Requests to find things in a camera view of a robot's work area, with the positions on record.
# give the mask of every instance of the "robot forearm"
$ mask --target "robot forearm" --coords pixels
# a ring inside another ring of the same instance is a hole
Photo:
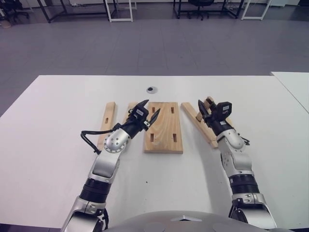
[[[199,101],[198,105],[207,126],[212,128],[217,136],[222,166],[233,192],[229,217],[262,229],[276,228],[276,223],[254,178],[252,162],[245,151],[244,140],[225,120],[231,114],[232,104],[223,102],[216,105],[211,101],[208,103],[211,114],[203,102]]]
[[[98,151],[86,134],[103,134],[106,131],[83,131],[81,136],[98,153],[81,194],[76,198],[70,213],[65,220],[61,232],[100,232],[103,228],[102,214],[108,225],[108,215],[105,201],[119,167],[120,154],[128,141],[142,131],[148,130],[156,121],[160,109],[150,121],[147,120],[148,110],[144,108],[148,100],[142,101],[129,111],[125,124],[116,124],[113,133],[104,140],[104,149]]]

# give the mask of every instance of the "wooden plank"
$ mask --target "wooden plank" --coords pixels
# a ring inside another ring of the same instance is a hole
[[[115,108],[116,103],[114,101],[106,104],[100,131],[110,130],[114,126],[113,123],[114,123]],[[107,134],[101,134],[100,137],[98,138],[97,148],[99,150],[103,149],[104,139],[106,135]]]
[[[204,139],[213,147],[217,148],[218,143],[216,141],[216,135],[213,133],[212,129],[209,128],[205,122],[198,121],[196,119],[197,112],[193,108],[193,106],[189,102],[183,102],[181,103],[181,108],[185,111],[185,113],[188,115],[190,121],[195,125],[195,127],[201,132],[203,135]]]
[[[136,105],[137,105],[137,102],[136,102],[136,101],[135,101],[135,102],[130,102],[130,103],[129,103],[129,106],[127,107],[127,110],[126,110],[126,116],[125,116],[125,118],[124,118],[122,124],[124,124],[124,123],[126,122],[127,117],[129,116],[129,110],[130,110],[130,109],[133,109]]]
[[[157,109],[160,114],[144,136],[145,153],[183,153],[177,102],[149,102],[148,120]]]

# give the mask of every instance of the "office chair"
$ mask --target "office chair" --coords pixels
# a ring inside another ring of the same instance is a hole
[[[19,15],[23,15],[27,19],[29,18],[29,14],[27,12],[17,11],[23,10],[23,5],[19,0],[4,0],[4,2],[0,3],[0,7],[4,10],[8,18],[13,16],[14,22],[16,22],[16,18],[18,18]]]
[[[188,2],[194,6],[197,6],[197,11],[188,11],[187,17],[190,19],[190,12],[192,12],[194,15],[197,15],[197,18],[201,16],[201,20],[204,20],[204,16],[203,13],[200,11],[200,7],[210,6],[213,4],[214,0],[189,0]],[[205,12],[207,18],[209,18],[209,13],[207,11],[203,12]]]

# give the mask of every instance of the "table leg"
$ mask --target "table leg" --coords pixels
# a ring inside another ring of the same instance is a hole
[[[116,6],[115,0],[112,0],[112,3],[114,4],[114,9],[117,10],[117,6]]]
[[[41,3],[41,0],[38,0],[38,4],[39,4],[39,6],[40,6],[40,9],[43,11],[43,15],[45,16],[47,22],[50,23],[51,20],[50,20],[50,18],[48,17],[46,10],[44,9],[44,6],[43,6],[42,3]]]
[[[223,5],[222,5],[222,11],[225,9],[225,5],[226,5],[226,0],[224,0]]]
[[[104,5],[104,8],[105,8],[105,12],[106,12],[106,14],[107,14],[107,7],[106,7],[106,4],[107,4],[106,0],[103,0],[103,5]]]
[[[61,5],[62,5],[64,12],[67,14],[68,12],[67,12],[66,6],[63,3],[63,0],[60,0],[60,2],[61,2]]]
[[[239,4],[239,8],[238,8],[237,13],[236,13],[236,18],[238,18],[244,2],[245,2],[245,0],[241,0],[241,2]]]
[[[180,10],[182,7],[182,0],[179,0],[179,5],[178,5],[178,14],[177,14],[177,18],[180,19]]]

